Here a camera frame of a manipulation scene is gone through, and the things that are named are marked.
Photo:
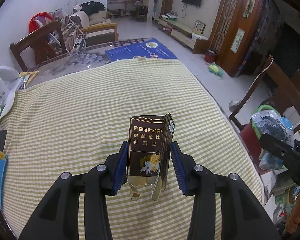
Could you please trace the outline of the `blue snack bag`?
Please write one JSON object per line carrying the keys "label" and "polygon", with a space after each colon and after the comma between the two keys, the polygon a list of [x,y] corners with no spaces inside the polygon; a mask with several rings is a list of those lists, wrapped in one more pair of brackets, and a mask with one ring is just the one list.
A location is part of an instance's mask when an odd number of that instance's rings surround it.
{"label": "blue snack bag", "polygon": [[295,166],[294,126],[273,107],[262,105],[251,116],[262,151],[259,168],[265,171],[290,169]]}

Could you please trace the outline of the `brown gold cigarette pack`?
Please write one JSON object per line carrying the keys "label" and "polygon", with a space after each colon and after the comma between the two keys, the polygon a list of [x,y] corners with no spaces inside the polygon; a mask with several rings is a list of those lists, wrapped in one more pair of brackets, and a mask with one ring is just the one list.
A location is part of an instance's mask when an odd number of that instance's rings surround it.
{"label": "brown gold cigarette pack", "polygon": [[150,198],[156,202],[166,189],[174,128],[170,113],[131,117],[127,181],[132,200],[140,197],[139,186],[151,186]]}

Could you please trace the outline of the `red bin green rim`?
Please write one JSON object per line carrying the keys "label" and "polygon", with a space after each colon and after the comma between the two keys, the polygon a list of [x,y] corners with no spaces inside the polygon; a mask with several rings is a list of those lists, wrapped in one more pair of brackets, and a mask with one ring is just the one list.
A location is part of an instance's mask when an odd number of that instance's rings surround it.
{"label": "red bin green rim", "polygon": [[283,169],[280,159],[269,152],[262,152],[259,139],[261,135],[266,133],[282,142],[285,142],[287,139],[287,130],[282,124],[282,116],[274,107],[262,105],[251,116],[249,124],[240,132],[248,153],[261,174]]}

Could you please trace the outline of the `dark wooden carved chair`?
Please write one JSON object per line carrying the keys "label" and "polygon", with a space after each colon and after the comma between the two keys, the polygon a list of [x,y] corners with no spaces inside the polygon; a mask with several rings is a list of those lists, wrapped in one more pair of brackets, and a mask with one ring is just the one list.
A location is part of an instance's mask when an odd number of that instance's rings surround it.
{"label": "dark wooden carved chair", "polygon": [[[243,99],[238,102],[237,106],[231,111],[229,116],[229,119],[240,131],[244,128],[244,125],[236,119],[236,114],[252,96],[265,75],[268,75],[274,81],[277,88],[275,95],[264,100],[262,103],[269,103],[280,114],[284,113],[287,108],[294,107],[297,114],[300,116],[300,90],[297,89],[291,79],[289,79],[283,70],[274,62],[273,56],[269,55],[262,72],[254,79]],[[300,131],[300,123],[294,127],[294,133],[297,133],[298,131]]]}

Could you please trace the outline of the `green plush toy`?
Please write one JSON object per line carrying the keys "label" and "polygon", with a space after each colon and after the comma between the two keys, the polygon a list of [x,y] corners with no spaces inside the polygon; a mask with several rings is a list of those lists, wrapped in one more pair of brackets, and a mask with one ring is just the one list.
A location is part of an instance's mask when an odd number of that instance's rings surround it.
{"label": "green plush toy", "polygon": [[215,63],[210,64],[208,67],[208,70],[209,70],[209,72],[211,72],[219,77],[222,77],[224,74],[221,67],[216,65]]}

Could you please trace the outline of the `small red floor bin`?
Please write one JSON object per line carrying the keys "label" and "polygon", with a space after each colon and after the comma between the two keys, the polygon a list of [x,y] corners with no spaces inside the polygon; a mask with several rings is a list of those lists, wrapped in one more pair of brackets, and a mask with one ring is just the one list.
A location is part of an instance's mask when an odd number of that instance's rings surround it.
{"label": "small red floor bin", "polygon": [[204,55],[204,60],[207,63],[214,63],[216,61],[217,53],[213,50],[207,50]]}

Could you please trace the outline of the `low tv cabinet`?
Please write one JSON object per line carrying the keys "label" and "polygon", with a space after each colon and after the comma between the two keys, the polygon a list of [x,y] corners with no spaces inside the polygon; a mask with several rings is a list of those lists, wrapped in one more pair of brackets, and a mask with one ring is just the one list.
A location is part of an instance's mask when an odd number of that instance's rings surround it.
{"label": "low tv cabinet", "polygon": [[165,18],[158,19],[158,28],[172,37],[183,46],[190,48],[193,54],[205,54],[209,48],[209,39],[205,36],[196,36],[193,29]]}

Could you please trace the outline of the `magazine rack with books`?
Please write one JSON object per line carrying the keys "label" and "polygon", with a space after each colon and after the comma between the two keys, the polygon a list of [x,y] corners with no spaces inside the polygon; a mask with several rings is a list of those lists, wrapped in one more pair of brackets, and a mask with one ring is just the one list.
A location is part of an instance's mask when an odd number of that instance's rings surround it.
{"label": "magazine rack with books", "polygon": [[79,50],[87,46],[85,33],[79,27],[79,24],[72,20],[70,15],[67,15],[62,9],[49,12],[55,20],[59,20],[63,40],[67,52]]}

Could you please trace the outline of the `blue printed board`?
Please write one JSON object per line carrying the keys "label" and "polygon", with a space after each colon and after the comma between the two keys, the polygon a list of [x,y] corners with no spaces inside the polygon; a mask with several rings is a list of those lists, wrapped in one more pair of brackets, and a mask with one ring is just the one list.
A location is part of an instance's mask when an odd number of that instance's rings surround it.
{"label": "blue printed board", "polygon": [[105,51],[110,62],[126,59],[177,59],[165,45],[155,38],[148,41],[116,47]]}

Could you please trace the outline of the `red bag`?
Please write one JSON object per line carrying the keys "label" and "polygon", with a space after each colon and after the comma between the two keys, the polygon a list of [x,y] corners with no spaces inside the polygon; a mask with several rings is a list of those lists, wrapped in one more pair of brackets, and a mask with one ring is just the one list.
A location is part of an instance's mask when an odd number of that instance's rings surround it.
{"label": "red bag", "polygon": [[29,22],[29,34],[39,29],[42,25],[46,25],[55,19],[47,12],[40,12],[34,15]]}

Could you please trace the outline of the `wooden sofa with cushions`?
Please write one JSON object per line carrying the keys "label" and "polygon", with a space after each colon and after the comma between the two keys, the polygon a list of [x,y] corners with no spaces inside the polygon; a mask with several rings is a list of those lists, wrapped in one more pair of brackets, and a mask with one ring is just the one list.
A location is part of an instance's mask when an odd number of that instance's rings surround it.
{"label": "wooden sofa with cushions", "polygon": [[108,18],[106,7],[101,2],[77,4],[70,18],[83,33],[87,47],[119,40],[117,23]]}

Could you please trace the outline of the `wooden chair near wall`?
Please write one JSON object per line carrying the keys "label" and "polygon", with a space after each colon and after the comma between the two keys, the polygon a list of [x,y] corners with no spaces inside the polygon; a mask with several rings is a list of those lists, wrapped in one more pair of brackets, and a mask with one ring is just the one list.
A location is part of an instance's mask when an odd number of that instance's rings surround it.
{"label": "wooden chair near wall", "polygon": [[40,27],[39,29],[33,31],[32,33],[21,39],[16,44],[10,44],[10,50],[23,72],[27,72],[28,68],[20,54],[28,47],[34,50],[36,64],[41,64],[44,61],[57,56],[56,51],[52,47],[50,47],[49,43],[47,42],[47,36],[54,31],[57,31],[59,38],[58,41],[60,42],[62,53],[67,53],[60,20],[52,21]]}

